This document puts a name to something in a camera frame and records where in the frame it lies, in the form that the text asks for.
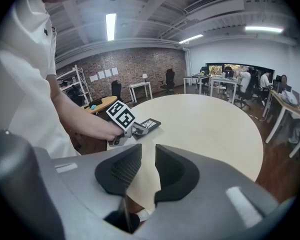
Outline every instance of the brick wall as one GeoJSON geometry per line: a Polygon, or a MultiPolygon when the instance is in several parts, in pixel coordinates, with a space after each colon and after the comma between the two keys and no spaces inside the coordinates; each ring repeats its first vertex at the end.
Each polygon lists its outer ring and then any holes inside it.
{"type": "MultiPolygon", "coordinates": [[[[128,86],[143,82],[142,75],[148,75],[147,81],[151,82],[152,93],[160,92],[160,81],[166,82],[166,70],[172,68],[175,72],[175,86],[183,84],[186,75],[186,58],[183,50],[167,48],[132,48],[109,51],[75,61],[57,70],[61,75],[70,71],[74,65],[83,68],[87,84],[92,87],[101,97],[111,95],[111,82],[118,80],[122,84],[121,98],[123,101],[131,101],[128,86]],[[118,69],[118,75],[90,82],[90,76],[98,74],[102,70],[111,68],[118,69]]],[[[145,96],[145,88],[135,88],[136,97],[145,96]]],[[[99,98],[90,91],[93,100],[99,98]]]]}

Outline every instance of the round table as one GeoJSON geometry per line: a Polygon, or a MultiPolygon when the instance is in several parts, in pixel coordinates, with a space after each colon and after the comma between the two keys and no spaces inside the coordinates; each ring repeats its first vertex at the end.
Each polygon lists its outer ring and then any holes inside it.
{"type": "Polygon", "coordinates": [[[127,190],[142,207],[154,211],[154,196],[161,189],[155,167],[156,144],[223,161],[251,180],[257,179],[264,153],[259,130],[245,112],[229,102],[178,94],[148,100],[131,111],[138,123],[149,118],[161,122],[147,136],[129,138],[124,144],[142,144],[141,167],[127,190]]]}
{"type": "Polygon", "coordinates": [[[115,101],[117,101],[117,96],[110,96],[110,97],[105,97],[102,99],[102,104],[98,105],[95,107],[95,109],[91,109],[90,107],[87,107],[85,109],[85,111],[87,111],[90,114],[95,114],[101,110],[104,110],[105,108],[107,108],[108,106],[110,106],[111,104],[115,103],[115,101]]]}

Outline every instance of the desk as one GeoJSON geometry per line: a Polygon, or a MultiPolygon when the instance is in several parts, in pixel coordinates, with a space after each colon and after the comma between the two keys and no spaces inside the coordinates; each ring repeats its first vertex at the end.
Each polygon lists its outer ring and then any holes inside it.
{"type": "Polygon", "coordinates": [[[106,107],[108,107],[109,105],[113,104],[116,102],[117,100],[117,96],[110,96],[110,97],[105,97],[102,99],[102,104],[96,106],[95,109],[91,109],[90,107],[87,107],[85,109],[85,111],[87,111],[90,114],[95,114],[101,110],[104,110],[106,107]]]}
{"type": "Polygon", "coordinates": [[[150,82],[139,82],[139,83],[129,85],[129,91],[130,91],[130,95],[132,98],[132,102],[137,103],[137,98],[136,98],[136,94],[135,94],[136,87],[144,86],[145,96],[148,98],[147,87],[146,87],[147,85],[149,86],[150,97],[152,100],[152,91],[151,91],[150,82]]]}
{"type": "Polygon", "coordinates": [[[186,79],[196,79],[195,82],[195,89],[197,89],[197,83],[199,82],[199,95],[201,94],[201,90],[202,90],[202,81],[201,79],[207,79],[210,78],[210,75],[204,75],[204,74],[195,74],[195,75],[189,75],[189,76],[185,76],[183,78],[183,86],[184,86],[184,94],[186,94],[186,79]]]}
{"type": "Polygon", "coordinates": [[[255,123],[236,106],[205,95],[177,94],[148,100],[131,111],[138,123],[149,118],[161,122],[147,136],[129,138],[124,144],[142,144],[141,167],[127,189],[127,195],[142,207],[153,211],[155,192],[161,189],[156,144],[223,161],[251,180],[257,179],[263,142],[255,123]]]}
{"type": "MultiPolygon", "coordinates": [[[[296,115],[298,115],[300,117],[300,108],[299,107],[294,107],[294,106],[289,105],[288,103],[285,103],[281,99],[281,95],[278,94],[275,90],[269,90],[269,97],[268,97],[268,100],[266,102],[266,106],[264,108],[263,117],[266,115],[267,110],[270,108],[270,105],[271,105],[271,101],[270,101],[271,96],[274,97],[279,102],[279,104],[282,106],[282,109],[281,109],[281,112],[280,112],[280,114],[278,116],[278,119],[275,122],[275,125],[274,125],[272,131],[270,132],[268,138],[265,140],[265,143],[267,143],[267,144],[269,143],[269,141],[271,140],[271,138],[274,136],[277,128],[280,125],[280,122],[281,122],[282,118],[284,117],[284,114],[285,114],[286,110],[288,110],[291,113],[296,114],[296,115]]],[[[299,140],[299,143],[293,149],[293,151],[289,154],[289,157],[292,158],[297,153],[297,151],[299,150],[299,148],[300,148],[300,140],[299,140]]]]}
{"type": "Polygon", "coordinates": [[[211,93],[210,93],[211,97],[212,97],[212,93],[214,90],[214,82],[218,82],[219,86],[220,86],[221,82],[234,85],[234,91],[233,91],[233,96],[232,96],[232,101],[231,101],[231,103],[233,104],[235,102],[238,80],[235,78],[222,78],[222,76],[216,76],[216,77],[211,78],[211,93]]]}

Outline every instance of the ceiling light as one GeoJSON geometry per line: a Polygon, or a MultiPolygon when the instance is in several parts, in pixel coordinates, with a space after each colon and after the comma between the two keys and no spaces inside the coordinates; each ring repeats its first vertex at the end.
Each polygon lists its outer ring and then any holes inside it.
{"type": "Polygon", "coordinates": [[[190,37],[190,38],[188,38],[186,40],[183,40],[183,41],[179,42],[179,44],[183,44],[183,43],[188,42],[190,40],[193,40],[193,39],[196,39],[196,38],[201,38],[201,37],[203,37],[203,35],[202,34],[198,34],[196,36],[190,37]]]}
{"type": "Polygon", "coordinates": [[[245,30],[259,30],[259,31],[277,32],[277,33],[281,33],[283,31],[282,28],[267,27],[267,26],[246,26],[245,30]]]}
{"type": "Polygon", "coordinates": [[[105,16],[106,22],[106,35],[108,41],[115,40],[115,29],[116,29],[116,13],[107,14],[105,16]]]}

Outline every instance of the white shirt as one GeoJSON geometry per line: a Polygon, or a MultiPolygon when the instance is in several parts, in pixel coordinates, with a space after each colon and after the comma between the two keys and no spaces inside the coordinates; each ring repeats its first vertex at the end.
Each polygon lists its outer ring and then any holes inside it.
{"type": "Polygon", "coordinates": [[[250,83],[251,74],[249,72],[240,72],[239,76],[242,77],[240,91],[245,93],[250,83]]]}
{"type": "Polygon", "coordinates": [[[17,0],[0,26],[0,130],[24,137],[51,158],[76,156],[50,98],[56,32],[42,0],[17,0]]]}
{"type": "Polygon", "coordinates": [[[270,86],[271,84],[269,83],[269,79],[266,76],[266,74],[263,74],[260,78],[260,86],[262,88],[267,88],[268,86],[270,86]]]}

